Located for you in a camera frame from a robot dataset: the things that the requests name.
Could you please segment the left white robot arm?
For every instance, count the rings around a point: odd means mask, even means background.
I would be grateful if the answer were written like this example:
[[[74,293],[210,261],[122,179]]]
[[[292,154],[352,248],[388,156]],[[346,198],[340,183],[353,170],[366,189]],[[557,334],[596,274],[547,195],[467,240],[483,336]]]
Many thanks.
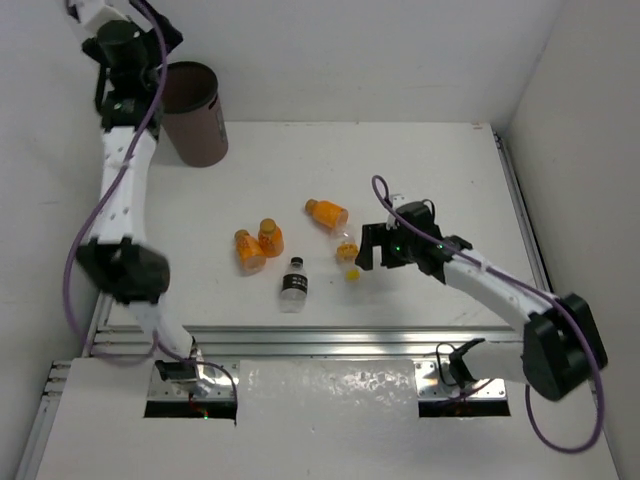
[[[148,246],[145,233],[147,176],[161,130],[167,56],[183,37],[148,2],[131,5],[150,30],[106,1],[84,1],[71,10],[91,34],[82,51],[99,66],[94,105],[103,145],[100,200],[81,228],[72,259],[165,354],[156,363],[160,378],[203,397],[215,382],[206,375],[194,338],[167,312],[169,262]]]

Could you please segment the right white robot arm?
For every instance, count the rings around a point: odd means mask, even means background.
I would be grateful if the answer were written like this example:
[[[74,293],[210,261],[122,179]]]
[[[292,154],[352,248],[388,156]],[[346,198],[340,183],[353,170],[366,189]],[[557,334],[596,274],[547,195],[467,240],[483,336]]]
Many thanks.
[[[501,378],[559,401],[594,370],[607,366],[606,350],[582,297],[560,298],[517,285],[470,242],[443,235],[432,202],[403,201],[386,221],[363,225],[356,265],[372,270],[375,248],[381,250],[383,267],[414,264],[423,274],[469,295],[519,334],[513,344],[478,337],[454,348],[441,372],[447,384],[466,389],[485,378]]]

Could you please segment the clear bottle yellow cap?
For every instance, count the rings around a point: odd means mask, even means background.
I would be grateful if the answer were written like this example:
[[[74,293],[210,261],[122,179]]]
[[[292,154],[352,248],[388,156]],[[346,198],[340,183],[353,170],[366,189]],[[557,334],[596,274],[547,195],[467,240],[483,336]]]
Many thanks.
[[[355,264],[359,254],[356,239],[348,225],[337,228],[331,237],[332,252],[344,279],[348,282],[360,278],[360,270]]]

